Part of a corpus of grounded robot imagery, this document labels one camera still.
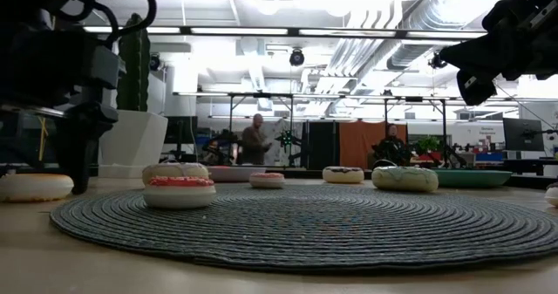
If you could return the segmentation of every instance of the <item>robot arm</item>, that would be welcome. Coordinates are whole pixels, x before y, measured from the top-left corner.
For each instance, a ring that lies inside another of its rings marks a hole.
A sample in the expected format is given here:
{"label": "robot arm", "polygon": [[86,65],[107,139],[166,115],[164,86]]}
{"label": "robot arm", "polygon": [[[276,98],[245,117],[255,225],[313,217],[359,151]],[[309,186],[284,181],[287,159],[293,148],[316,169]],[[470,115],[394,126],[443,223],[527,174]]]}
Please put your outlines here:
{"label": "robot arm", "polygon": [[[120,37],[149,26],[155,19],[155,0],[141,23],[119,30],[111,10],[95,0],[78,0],[83,9],[69,15],[62,7],[70,0],[0,0],[0,119],[6,112],[27,111],[51,117],[57,132],[51,136],[58,165],[74,181],[74,194],[87,188],[89,165],[97,140],[118,120],[116,110],[90,100],[65,112],[55,109],[78,93],[76,86],[115,89],[119,57],[112,44]],[[79,22],[99,10],[112,27],[107,39],[82,30],[54,31],[51,17]],[[40,168],[17,144],[6,146],[30,166]]]}
{"label": "robot arm", "polygon": [[493,79],[521,75],[547,79],[558,72],[557,0],[501,0],[485,16],[487,34],[446,47],[432,60],[460,69],[459,91],[469,106],[477,106],[496,93]]}

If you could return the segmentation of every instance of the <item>donut cushion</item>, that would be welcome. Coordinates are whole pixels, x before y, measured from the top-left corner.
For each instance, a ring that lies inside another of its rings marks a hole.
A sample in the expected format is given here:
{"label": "donut cushion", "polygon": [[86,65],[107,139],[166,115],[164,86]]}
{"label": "donut cushion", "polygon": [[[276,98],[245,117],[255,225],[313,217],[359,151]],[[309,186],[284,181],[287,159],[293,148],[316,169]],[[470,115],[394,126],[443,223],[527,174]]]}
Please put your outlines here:
{"label": "donut cushion", "polygon": [[7,174],[0,178],[0,202],[50,202],[70,194],[73,181],[61,174]]}
{"label": "donut cushion", "polygon": [[330,183],[355,184],[364,181],[364,171],[362,168],[326,167],[322,178]]}
{"label": "donut cushion", "polygon": [[427,168],[380,167],[372,171],[378,189],[432,192],[438,188],[438,175]]}
{"label": "donut cushion", "polygon": [[144,185],[156,176],[166,177],[203,177],[208,178],[208,169],[200,163],[160,163],[144,168],[141,179]]}
{"label": "donut cushion", "polygon": [[200,177],[155,176],[143,191],[146,205],[159,209],[206,207],[215,196],[213,181]]}
{"label": "donut cushion", "polygon": [[558,208],[558,182],[548,185],[547,193],[544,195],[544,199],[551,205]]}
{"label": "donut cushion", "polygon": [[250,175],[250,185],[253,188],[280,189],[284,183],[285,177],[280,173],[252,173]]}

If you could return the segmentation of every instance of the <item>computer screen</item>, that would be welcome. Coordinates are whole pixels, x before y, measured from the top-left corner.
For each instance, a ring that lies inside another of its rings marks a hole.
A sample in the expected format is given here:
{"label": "computer screen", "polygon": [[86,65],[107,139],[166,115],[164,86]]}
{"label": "computer screen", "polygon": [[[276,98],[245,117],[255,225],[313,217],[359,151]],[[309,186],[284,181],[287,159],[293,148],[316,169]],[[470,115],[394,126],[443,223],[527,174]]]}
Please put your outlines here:
{"label": "computer screen", "polygon": [[506,150],[544,151],[539,120],[504,119]]}
{"label": "computer screen", "polygon": [[167,116],[166,144],[193,144],[198,130],[197,116]]}

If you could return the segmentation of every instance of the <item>fluorescent light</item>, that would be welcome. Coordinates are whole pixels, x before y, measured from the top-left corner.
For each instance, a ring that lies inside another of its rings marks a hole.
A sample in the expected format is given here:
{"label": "fluorescent light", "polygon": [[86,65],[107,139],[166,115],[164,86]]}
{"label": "fluorescent light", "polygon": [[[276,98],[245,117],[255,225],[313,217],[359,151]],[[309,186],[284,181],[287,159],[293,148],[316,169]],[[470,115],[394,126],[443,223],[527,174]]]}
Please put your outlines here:
{"label": "fluorescent light", "polygon": [[215,28],[196,27],[190,30],[194,35],[262,35],[262,36],[286,36],[287,29],[283,28]]}
{"label": "fluorescent light", "polygon": [[[86,26],[85,31],[91,33],[111,33],[112,28],[109,26]],[[147,27],[147,32],[151,34],[180,34],[179,27]]]}
{"label": "fluorescent light", "polygon": [[355,37],[355,38],[393,38],[395,31],[360,30],[360,29],[301,29],[301,36],[307,37]]}
{"label": "fluorescent light", "polygon": [[290,51],[292,50],[292,46],[284,45],[284,44],[266,44],[265,50],[266,51]]}
{"label": "fluorescent light", "polygon": [[195,97],[227,97],[228,94],[224,92],[174,92],[174,94],[182,96],[195,96]]}
{"label": "fluorescent light", "polygon": [[111,33],[112,29],[111,27],[105,26],[105,27],[101,27],[101,26],[88,26],[88,27],[84,27],[85,31],[91,32],[91,33]]}
{"label": "fluorescent light", "polygon": [[401,40],[402,44],[405,45],[443,45],[450,46],[459,44],[460,41],[440,41],[440,40]]}
{"label": "fluorescent light", "polygon": [[309,99],[339,99],[339,94],[293,94],[293,98],[309,98]]}
{"label": "fluorescent light", "polygon": [[486,35],[480,31],[408,31],[407,38],[471,40]]}
{"label": "fluorescent light", "polygon": [[147,32],[152,34],[180,34],[179,27],[147,27]]}

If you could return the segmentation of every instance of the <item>round rug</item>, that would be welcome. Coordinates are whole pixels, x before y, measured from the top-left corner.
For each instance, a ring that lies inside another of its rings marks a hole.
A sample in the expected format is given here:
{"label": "round rug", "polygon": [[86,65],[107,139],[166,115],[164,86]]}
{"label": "round rug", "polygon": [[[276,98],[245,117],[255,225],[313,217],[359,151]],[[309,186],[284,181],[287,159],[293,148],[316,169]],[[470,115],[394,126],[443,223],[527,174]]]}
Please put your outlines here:
{"label": "round rug", "polygon": [[553,254],[558,220],[463,195],[350,186],[223,184],[205,209],[150,209],[140,191],[51,213],[67,234],[113,248],[237,269],[329,272],[501,263]]}

